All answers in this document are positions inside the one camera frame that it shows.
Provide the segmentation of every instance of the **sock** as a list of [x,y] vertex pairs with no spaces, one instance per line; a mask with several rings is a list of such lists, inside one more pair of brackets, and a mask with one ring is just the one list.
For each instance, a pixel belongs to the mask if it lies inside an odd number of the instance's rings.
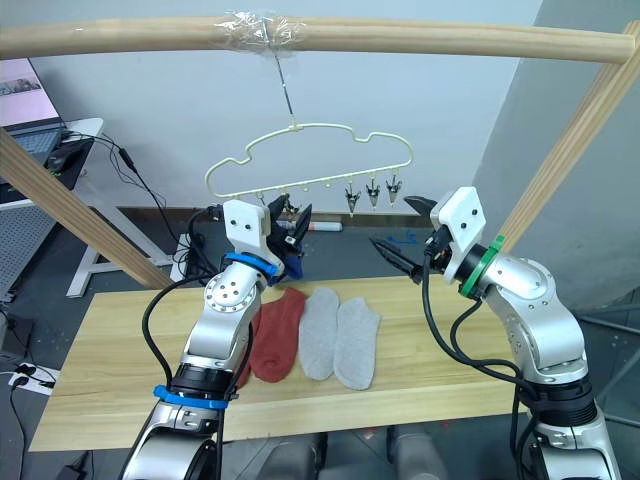
[[[258,310],[258,313],[256,313],[251,319],[251,328],[253,328],[254,347],[255,347],[256,336],[258,335],[258,330],[260,329],[260,312],[261,311],[262,310]],[[250,354],[249,360],[251,360],[252,356],[253,356],[253,352]],[[240,375],[240,378],[238,378],[238,381],[236,383],[236,388],[240,388],[244,386],[245,383],[247,383],[250,373],[251,373],[251,365],[250,365],[250,362],[247,362],[247,364],[244,367],[244,371],[242,372],[242,375]]]
[[249,359],[259,379],[279,382],[291,371],[298,351],[298,325],[304,300],[302,292],[287,288],[282,298],[262,306],[260,328]]
[[340,305],[333,369],[345,387],[366,390],[371,385],[379,324],[380,315],[369,310],[362,297]]
[[318,287],[304,304],[298,350],[302,371],[314,380],[325,380],[333,373],[338,303],[336,292]]

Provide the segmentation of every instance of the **clear tape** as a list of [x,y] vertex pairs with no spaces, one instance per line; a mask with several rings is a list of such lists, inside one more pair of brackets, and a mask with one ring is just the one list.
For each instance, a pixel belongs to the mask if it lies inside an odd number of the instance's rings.
[[229,13],[223,22],[215,26],[226,33],[225,48],[235,51],[287,50],[304,40],[306,34],[306,24],[302,22],[253,12]]

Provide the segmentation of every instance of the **red sock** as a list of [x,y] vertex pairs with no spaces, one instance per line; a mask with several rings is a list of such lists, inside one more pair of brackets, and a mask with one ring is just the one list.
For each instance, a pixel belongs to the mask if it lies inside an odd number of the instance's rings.
[[282,298],[262,306],[260,328],[249,359],[259,379],[279,382],[291,371],[298,351],[298,325],[304,302],[302,292],[287,288]]
[[[261,312],[262,312],[262,309],[258,310],[258,313],[256,313],[251,319],[251,328],[253,329],[253,348],[252,348],[253,351],[255,351],[256,337],[258,336],[258,330],[260,329],[260,313]],[[237,388],[240,388],[245,383],[247,383],[247,379],[249,378],[250,373],[251,373],[251,366],[249,365],[249,362],[247,362],[247,364],[244,367],[244,371],[242,372],[242,375],[240,375],[240,378],[236,382]]]

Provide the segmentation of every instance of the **wooden pole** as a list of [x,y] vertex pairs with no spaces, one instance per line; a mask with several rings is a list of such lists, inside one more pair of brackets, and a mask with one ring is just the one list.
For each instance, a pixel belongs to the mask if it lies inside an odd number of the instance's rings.
[[564,132],[502,225],[500,232],[506,236],[503,250],[510,251],[520,240],[640,74],[640,21],[629,23],[625,33],[636,39],[635,52],[623,65],[605,65],[600,69]]
[[[277,17],[291,50],[442,53],[624,63],[631,35],[560,28],[337,17]],[[103,19],[0,30],[0,59],[154,50],[264,49],[260,17]]]
[[0,176],[137,282],[150,288],[164,288],[171,283],[169,277],[36,163],[3,128]]

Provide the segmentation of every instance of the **light wood tabletop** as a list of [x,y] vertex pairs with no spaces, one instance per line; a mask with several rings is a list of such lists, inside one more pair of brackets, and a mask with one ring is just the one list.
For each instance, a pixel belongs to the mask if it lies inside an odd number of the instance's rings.
[[[420,288],[406,277],[287,283],[268,289],[263,303],[292,286],[316,286],[341,301],[363,296],[382,320],[371,388],[353,391],[331,376],[307,378],[298,362],[278,383],[255,377],[240,390],[225,421],[225,440],[343,430],[507,413],[513,388],[459,365],[437,346],[425,323]],[[164,382],[146,347],[142,313],[155,291],[97,294],[66,359],[31,444],[32,451],[127,448],[134,442]],[[431,277],[436,319],[448,338],[455,318],[471,305],[441,277]],[[176,366],[203,307],[201,288],[168,294],[151,317],[151,331]],[[500,320],[483,306],[465,321],[460,343],[472,357],[511,359]]]

